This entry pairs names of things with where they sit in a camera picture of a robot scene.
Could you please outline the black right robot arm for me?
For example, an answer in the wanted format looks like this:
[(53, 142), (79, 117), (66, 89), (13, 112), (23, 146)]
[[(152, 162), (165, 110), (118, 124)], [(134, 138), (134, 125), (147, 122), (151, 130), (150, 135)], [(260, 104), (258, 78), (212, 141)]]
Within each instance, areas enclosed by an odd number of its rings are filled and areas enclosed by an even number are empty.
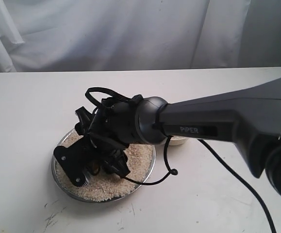
[(128, 98), (103, 87), (91, 87), (85, 96), (95, 110), (76, 110), (80, 139), (53, 152), (74, 186), (87, 185), (101, 168), (126, 177), (130, 170), (124, 151), (131, 144), (157, 145), (183, 136), (234, 143), (251, 174), (259, 178), (265, 172), (281, 195), (281, 78), (177, 103)]

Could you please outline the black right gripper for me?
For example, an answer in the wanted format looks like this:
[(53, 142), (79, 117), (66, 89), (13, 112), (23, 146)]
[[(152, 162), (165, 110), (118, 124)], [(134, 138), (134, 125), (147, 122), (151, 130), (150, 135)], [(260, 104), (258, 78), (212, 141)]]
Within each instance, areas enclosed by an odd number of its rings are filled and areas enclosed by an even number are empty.
[[(113, 97), (101, 100), (108, 109), (98, 109), (89, 128), (89, 137), (82, 137), (69, 147), (54, 149), (54, 157), (76, 187), (83, 187), (93, 176), (88, 171), (90, 163), (98, 163), (98, 148), (128, 148), (139, 144), (140, 136), (135, 129), (135, 108)], [(107, 174), (120, 178), (130, 174), (128, 157), (124, 150), (115, 149), (102, 153), (101, 165)]]

